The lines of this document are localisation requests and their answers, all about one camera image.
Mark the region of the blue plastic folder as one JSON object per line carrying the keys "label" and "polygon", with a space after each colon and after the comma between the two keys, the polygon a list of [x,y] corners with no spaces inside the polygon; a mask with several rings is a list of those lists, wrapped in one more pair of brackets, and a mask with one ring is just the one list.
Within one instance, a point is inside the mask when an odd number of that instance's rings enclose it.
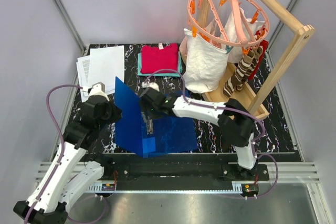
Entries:
{"label": "blue plastic folder", "polygon": [[115,123],[115,143],[143,158],[194,151],[197,137],[194,120],[173,116],[144,121],[140,98],[119,78],[115,81],[114,103],[121,109]]}

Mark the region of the white paper sheets stack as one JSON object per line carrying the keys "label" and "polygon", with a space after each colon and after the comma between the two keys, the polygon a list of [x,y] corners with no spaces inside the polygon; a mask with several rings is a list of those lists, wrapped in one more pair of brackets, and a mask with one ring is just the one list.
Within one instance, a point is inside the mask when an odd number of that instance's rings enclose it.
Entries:
{"label": "white paper sheets stack", "polygon": [[115,79],[124,80],[124,47],[92,48],[90,55],[77,59],[76,67],[81,87],[90,88],[101,82],[105,93],[111,95],[115,92]]}

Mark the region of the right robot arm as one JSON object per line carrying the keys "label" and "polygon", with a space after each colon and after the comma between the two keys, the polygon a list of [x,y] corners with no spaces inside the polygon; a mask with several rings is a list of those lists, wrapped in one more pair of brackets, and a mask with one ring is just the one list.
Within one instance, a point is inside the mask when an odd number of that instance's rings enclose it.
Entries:
{"label": "right robot arm", "polygon": [[258,161],[253,145],[254,119],[237,100],[211,103],[175,93],[164,95],[147,87],[140,95],[139,104],[146,122],[172,116],[197,119],[218,126],[237,154],[237,167],[232,171],[233,176],[244,180],[256,176]]}

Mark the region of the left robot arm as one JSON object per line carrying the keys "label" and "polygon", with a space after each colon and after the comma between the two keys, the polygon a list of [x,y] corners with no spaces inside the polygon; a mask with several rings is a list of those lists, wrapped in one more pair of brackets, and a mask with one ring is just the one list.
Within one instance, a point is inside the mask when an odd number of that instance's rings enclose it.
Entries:
{"label": "left robot arm", "polygon": [[113,159],[97,153],[80,173],[69,178],[100,131],[119,121],[121,113],[121,109],[103,95],[93,95],[83,103],[78,118],[66,126],[60,138],[61,147],[39,186],[27,200],[18,201],[14,206],[14,213],[24,223],[65,223],[69,211],[87,189],[113,175]]}

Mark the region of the teal folded shirt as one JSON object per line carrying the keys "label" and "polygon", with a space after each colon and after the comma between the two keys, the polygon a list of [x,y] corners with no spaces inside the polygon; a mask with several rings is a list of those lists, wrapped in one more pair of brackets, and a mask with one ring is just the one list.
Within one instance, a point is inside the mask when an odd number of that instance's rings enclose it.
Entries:
{"label": "teal folded shirt", "polygon": [[[150,73],[142,73],[141,72],[141,68],[142,68],[142,55],[141,53],[138,53],[138,69],[137,69],[137,75],[138,76],[143,76],[143,77],[149,77],[151,76]],[[183,72],[183,66],[182,66],[182,58],[181,58],[181,54],[178,53],[178,65],[177,65],[177,69],[179,71],[179,73]],[[160,73],[156,73],[153,74],[154,77],[179,77],[180,75],[178,73],[164,73],[164,72],[160,72]]]}

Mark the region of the red folded shirt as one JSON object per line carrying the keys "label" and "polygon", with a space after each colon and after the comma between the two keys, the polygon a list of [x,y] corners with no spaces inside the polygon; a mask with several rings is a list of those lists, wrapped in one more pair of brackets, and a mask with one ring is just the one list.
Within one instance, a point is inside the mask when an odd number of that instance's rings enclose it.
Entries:
{"label": "red folded shirt", "polygon": [[141,70],[142,74],[152,74],[158,70],[165,69],[172,73],[178,71],[179,65],[178,45],[176,43],[168,46],[148,46],[141,49]]}

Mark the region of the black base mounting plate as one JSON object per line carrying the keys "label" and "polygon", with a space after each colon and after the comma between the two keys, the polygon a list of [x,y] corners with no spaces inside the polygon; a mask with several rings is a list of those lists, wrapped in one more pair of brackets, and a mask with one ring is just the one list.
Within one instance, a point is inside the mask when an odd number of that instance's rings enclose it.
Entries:
{"label": "black base mounting plate", "polygon": [[251,180],[233,176],[236,154],[168,154],[142,158],[135,154],[107,154],[118,173],[117,191],[132,193],[233,191],[234,183],[269,182],[268,168],[258,163]]}

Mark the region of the white hanging towel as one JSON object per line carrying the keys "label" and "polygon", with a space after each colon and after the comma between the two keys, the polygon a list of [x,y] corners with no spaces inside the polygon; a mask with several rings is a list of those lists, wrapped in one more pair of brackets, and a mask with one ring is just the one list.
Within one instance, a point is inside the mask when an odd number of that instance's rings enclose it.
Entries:
{"label": "white hanging towel", "polygon": [[218,88],[225,73],[227,50],[217,48],[200,35],[193,37],[184,29],[186,38],[186,70],[183,75],[185,87],[193,93],[211,92]]}

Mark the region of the brown striped socks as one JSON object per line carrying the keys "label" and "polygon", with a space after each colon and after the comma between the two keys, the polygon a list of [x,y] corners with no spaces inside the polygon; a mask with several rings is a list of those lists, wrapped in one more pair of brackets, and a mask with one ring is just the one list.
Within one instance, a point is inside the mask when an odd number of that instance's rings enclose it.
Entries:
{"label": "brown striped socks", "polygon": [[223,94],[231,97],[233,92],[241,91],[244,83],[250,75],[250,65],[255,57],[256,48],[251,49],[246,55],[243,55],[241,61],[238,63],[233,75],[225,82]]}

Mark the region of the pink round clip hanger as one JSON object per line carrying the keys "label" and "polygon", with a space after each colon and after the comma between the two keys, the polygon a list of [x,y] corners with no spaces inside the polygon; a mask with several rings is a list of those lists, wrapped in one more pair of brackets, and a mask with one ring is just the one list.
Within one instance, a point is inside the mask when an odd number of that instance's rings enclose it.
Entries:
{"label": "pink round clip hanger", "polygon": [[[224,26],[231,12],[235,17],[237,33],[240,28],[240,8],[245,12],[247,18],[252,18],[253,21],[265,21],[263,27],[253,35],[246,21],[251,40],[247,41],[244,38],[242,31],[241,42],[230,42],[226,36]],[[257,48],[262,40],[264,40],[270,28],[270,23],[266,12],[257,4],[255,0],[188,0],[187,14],[189,30],[193,37],[200,35],[204,40],[220,48],[221,44],[230,46],[241,46],[243,52]]]}

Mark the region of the red hanging cloth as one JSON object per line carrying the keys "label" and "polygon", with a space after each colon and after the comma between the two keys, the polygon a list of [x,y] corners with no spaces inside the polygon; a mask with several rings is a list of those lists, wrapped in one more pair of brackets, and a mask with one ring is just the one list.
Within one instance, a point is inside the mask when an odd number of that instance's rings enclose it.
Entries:
{"label": "red hanging cloth", "polygon": [[248,77],[248,80],[252,80],[255,76],[255,74],[258,71],[258,68],[260,67],[260,64],[263,60],[263,57],[265,55],[266,49],[268,48],[269,42],[267,40],[262,40],[258,47],[255,50],[255,57],[250,65],[249,71],[250,75]]}

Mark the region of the wooden drying rack frame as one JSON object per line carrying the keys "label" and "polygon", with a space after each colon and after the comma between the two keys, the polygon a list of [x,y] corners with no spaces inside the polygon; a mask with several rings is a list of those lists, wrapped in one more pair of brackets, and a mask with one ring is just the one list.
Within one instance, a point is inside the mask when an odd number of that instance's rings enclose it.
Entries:
{"label": "wooden drying rack frame", "polygon": [[312,25],[302,24],[292,14],[299,0],[290,0],[287,7],[284,7],[278,0],[260,1],[279,19],[270,38],[266,54],[271,66],[271,73],[257,93],[252,90],[250,85],[244,84],[242,92],[234,92],[233,97],[239,100],[257,119],[264,120],[269,116],[269,110],[266,109],[263,102],[273,88],[278,88],[281,104],[287,105],[281,84],[278,82],[313,36],[315,28]]}

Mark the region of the aluminium rail frame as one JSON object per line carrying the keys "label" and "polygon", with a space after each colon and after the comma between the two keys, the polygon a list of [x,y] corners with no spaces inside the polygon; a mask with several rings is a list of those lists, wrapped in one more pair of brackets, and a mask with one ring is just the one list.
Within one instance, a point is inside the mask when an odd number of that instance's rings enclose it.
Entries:
{"label": "aluminium rail frame", "polygon": [[254,175],[236,175],[235,154],[111,154],[103,162],[66,158],[41,200],[71,211],[86,192],[107,199],[73,217],[102,223],[335,223],[317,169],[291,155],[263,153]]}

